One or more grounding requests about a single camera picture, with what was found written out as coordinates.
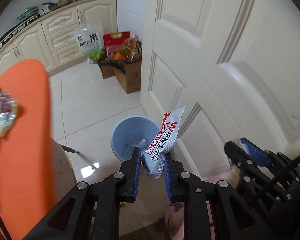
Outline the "rice bag white green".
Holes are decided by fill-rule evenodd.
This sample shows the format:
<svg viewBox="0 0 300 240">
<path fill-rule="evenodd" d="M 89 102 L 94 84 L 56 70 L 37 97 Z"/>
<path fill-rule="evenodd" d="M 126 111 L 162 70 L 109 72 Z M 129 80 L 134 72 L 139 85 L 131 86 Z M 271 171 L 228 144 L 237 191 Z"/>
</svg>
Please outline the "rice bag white green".
<svg viewBox="0 0 300 240">
<path fill-rule="evenodd" d="M 88 24 L 73 31 L 79 50 L 91 63 L 98 63 L 103 53 L 103 42 L 99 30 L 98 27 Z"/>
</svg>

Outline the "orange round tablecloth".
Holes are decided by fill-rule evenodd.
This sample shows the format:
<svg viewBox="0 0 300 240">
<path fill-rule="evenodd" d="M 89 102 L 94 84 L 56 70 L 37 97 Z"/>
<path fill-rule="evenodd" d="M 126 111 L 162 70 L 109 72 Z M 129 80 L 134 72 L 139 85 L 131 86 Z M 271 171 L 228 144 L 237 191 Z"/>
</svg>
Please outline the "orange round tablecloth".
<svg viewBox="0 0 300 240">
<path fill-rule="evenodd" d="M 28 59 L 6 70 L 0 87 L 20 111 L 0 138 L 0 216 L 12 239 L 22 239 L 57 202 L 49 78 L 40 61 Z"/>
</svg>

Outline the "blue trash bin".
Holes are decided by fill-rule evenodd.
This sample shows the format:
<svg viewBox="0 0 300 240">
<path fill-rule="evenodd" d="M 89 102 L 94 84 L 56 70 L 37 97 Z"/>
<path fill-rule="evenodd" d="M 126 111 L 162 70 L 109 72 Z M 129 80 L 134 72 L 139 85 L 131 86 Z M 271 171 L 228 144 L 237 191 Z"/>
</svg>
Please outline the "blue trash bin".
<svg viewBox="0 0 300 240">
<path fill-rule="evenodd" d="M 120 161 L 131 159 L 134 147 L 143 153 L 159 132 L 159 127 L 144 116 L 131 116 L 121 120 L 114 128 L 110 145 Z"/>
</svg>

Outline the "gas stove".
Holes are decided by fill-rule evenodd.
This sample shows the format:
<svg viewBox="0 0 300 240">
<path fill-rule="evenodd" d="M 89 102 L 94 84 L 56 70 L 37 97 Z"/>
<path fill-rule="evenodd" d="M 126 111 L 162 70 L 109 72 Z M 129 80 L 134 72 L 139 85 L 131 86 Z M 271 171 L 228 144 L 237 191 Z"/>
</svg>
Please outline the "gas stove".
<svg viewBox="0 0 300 240">
<path fill-rule="evenodd" d="M 33 23 L 34 21 L 38 20 L 41 17 L 40 14 L 36 14 L 33 16 L 30 16 L 29 18 L 25 19 L 20 24 L 12 27 L 9 29 L 1 38 L 0 38 L 0 45 L 5 45 L 10 39 L 12 39 L 18 32 L 20 32 L 22 29 Z"/>
</svg>

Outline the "white red snack wrapper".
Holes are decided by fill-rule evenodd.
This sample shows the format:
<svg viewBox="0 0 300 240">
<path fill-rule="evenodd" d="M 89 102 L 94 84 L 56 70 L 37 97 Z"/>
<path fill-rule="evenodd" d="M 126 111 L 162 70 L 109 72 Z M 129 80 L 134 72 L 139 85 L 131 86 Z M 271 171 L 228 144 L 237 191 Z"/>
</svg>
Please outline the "white red snack wrapper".
<svg viewBox="0 0 300 240">
<path fill-rule="evenodd" d="M 174 146 L 185 109 L 186 105 L 164 114 L 161 129 L 142 156 L 142 163 L 147 168 L 147 173 L 154 179 L 159 179 L 161 176 L 164 168 L 164 156 Z"/>
</svg>

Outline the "wok pan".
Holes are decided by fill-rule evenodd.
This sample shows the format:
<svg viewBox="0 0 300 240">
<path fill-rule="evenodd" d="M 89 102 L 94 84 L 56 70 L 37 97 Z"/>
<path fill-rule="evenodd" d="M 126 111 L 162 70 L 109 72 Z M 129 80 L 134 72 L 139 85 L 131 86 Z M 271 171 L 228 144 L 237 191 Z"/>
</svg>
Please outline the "wok pan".
<svg viewBox="0 0 300 240">
<path fill-rule="evenodd" d="M 43 3 L 42 5 L 47 5 L 49 11 L 54 11 L 54 10 L 57 10 L 57 9 L 63 7 L 63 6 L 66 6 L 66 5 L 70 4 L 70 3 L 72 3 L 72 1 L 73 0 L 58 0 L 55 3 L 46 2 L 46 3 Z"/>
</svg>

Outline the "lower kitchen cabinets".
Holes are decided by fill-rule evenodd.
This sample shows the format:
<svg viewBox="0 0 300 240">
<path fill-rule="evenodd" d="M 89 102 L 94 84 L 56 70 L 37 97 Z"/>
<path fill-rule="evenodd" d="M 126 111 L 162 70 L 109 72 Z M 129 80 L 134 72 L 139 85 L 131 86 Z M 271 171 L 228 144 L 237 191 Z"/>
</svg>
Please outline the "lower kitchen cabinets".
<svg viewBox="0 0 300 240">
<path fill-rule="evenodd" d="M 116 32 L 117 0 L 73 2 L 24 27 L 0 47 L 0 75 L 25 59 L 39 60 L 51 75 L 85 61 L 73 31 L 86 25 Z"/>
</svg>

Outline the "cardboard box with groceries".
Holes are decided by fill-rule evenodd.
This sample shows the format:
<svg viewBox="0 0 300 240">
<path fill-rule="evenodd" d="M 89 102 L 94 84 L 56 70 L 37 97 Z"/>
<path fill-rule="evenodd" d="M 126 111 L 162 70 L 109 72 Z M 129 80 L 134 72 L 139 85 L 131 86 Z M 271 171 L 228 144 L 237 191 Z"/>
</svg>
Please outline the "cardboard box with groceries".
<svg viewBox="0 0 300 240">
<path fill-rule="evenodd" d="M 130 94 L 141 88 L 142 44 L 130 35 L 122 46 L 109 56 L 104 51 L 98 61 L 102 78 L 116 77 L 123 90 Z"/>
</svg>

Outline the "green electric pot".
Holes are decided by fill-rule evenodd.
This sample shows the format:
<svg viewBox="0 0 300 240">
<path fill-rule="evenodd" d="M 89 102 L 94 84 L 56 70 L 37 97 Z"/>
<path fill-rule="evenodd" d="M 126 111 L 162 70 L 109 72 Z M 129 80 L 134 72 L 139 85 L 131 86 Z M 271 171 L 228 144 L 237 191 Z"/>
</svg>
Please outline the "green electric pot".
<svg viewBox="0 0 300 240">
<path fill-rule="evenodd" d="M 31 6 L 31 7 L 27 7 L 25 9 L 25 11 L 16 18 L 16 24 L 20 24 L 23 21 L 25 21 L 26 19 L 30 18 L 33 15 L 36 15 L 39 13 L 39 7 L 38 6 Z"/>
</svg>

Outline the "rice noodle package red text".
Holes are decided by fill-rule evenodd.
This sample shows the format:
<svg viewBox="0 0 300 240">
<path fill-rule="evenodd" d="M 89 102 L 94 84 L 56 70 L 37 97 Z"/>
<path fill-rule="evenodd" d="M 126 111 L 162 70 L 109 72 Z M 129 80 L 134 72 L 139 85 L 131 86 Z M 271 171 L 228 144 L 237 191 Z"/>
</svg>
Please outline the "rice noodle package red text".
<svg viewBox="0 0 300 240">
<path fill-rule="evenodd" d="M 17 117 L 19 103 L 0 87 L 0 138 L 4 137 Z"/>
</svg>

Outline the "white door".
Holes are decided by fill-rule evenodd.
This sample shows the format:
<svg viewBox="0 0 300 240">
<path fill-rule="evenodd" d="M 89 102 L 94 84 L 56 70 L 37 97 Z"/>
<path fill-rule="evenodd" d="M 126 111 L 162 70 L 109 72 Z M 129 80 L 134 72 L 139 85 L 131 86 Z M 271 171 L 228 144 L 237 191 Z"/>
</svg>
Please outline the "white door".
<svg viewBox="0 0 300 240">
<path fill-rule="evenodd" d="M 141 103 L 185 108 L 173 153 L 201 178 L 230 171 L 245 137 L 300 154 L 300 12 L 291 0 L 146 0 Z"/>
</svg>

